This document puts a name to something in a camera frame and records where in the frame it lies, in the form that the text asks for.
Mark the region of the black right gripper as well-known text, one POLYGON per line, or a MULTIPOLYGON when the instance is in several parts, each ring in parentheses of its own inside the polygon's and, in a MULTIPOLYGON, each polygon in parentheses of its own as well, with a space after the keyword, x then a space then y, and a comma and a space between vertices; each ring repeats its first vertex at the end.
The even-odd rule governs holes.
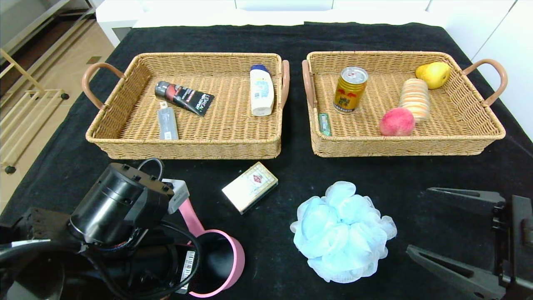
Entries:
POLYGON ((532 266, 532 201, 512 195, 506 200, 487 190, 430 187, 430 199, 480 216, 493 215, 494 275, 414 245, 406 253, 417 264, 474 300, 531 300, 532 280, 524 276, 532 266))

